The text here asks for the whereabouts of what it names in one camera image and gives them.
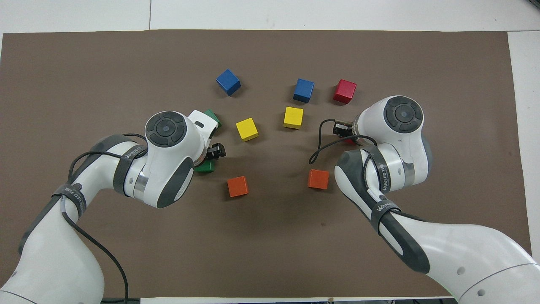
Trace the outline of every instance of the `cube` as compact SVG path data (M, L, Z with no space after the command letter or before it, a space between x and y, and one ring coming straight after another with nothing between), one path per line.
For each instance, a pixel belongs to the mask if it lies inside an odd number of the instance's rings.
M218 123L218 128L221 127L221 122L211 109L204 111L204 114L210 116L213 120L215 120Z
M307 185L310 188L327 189L329 176L330 173L328 171L311 169L309 171Z
M244 142L252 140L255 137L259 136L257 128L255 127L255 122L251 117L241 122L237 122L237 129L238 134L240 134L240 138Z
M356 83L341 79L336 87L334 100L347 104L353 99L354 90L356 90Z
M227 186L229 187L229 195L231 197L245 195L249 193L245 176L239 176L227 180Z
M215 170L215 160L206 160L194 168L195 172L210 173Z
M302 126L303 109L287 107L285 108L285 120L283 126L286 128L300 129Z
M229 69L226 69L215 80L228 96L231 96L240 88L240 80Z
M294 89L293 99L308 103L314 86L314 82L298 78L296 88Z

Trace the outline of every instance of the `yellow cube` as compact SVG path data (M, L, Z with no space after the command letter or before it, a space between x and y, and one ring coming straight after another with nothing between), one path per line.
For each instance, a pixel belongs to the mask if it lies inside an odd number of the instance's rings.
M237 122L237 129L242 141L252 140L259 136L257 128L255 127L255 122L253 122L253 118L251 117L241 122Z
M283 126L286 128L300 129L302 126L303 109L287 107Z

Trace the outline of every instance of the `blue cube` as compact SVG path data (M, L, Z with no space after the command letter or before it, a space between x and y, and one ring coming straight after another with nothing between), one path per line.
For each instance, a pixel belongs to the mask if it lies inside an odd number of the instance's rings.
M231 96L240 88L240 80L229 69L226 69L225 72L221 73L215 80L223 91L227 92L228 96Z
M298 78L296 89L294 89L293 99L308 103L314 86L314 82Z

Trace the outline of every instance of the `green cube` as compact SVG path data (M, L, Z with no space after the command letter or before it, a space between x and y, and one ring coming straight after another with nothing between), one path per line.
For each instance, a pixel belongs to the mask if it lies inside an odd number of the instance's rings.
M195 172L210 173L215 170L215 160L207 160L204 163L195 167Z
M218 128L221 127L221 122L211 109L204 111L204 114L210 116L213 120L215 120L218 123Z

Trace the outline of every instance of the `red block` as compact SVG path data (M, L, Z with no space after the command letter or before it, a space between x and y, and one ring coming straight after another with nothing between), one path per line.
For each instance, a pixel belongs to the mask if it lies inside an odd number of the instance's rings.
M245 176L235 177L227 180L227 186L229 187L229 195L231 197L248 194L247 181Z
M356 83L341 79L337 85L334 100L347 104L353 99L354 90L356 90Z
M307 186L316 189L327 189L329 176L330 173L328 171L311 169L309 171Z

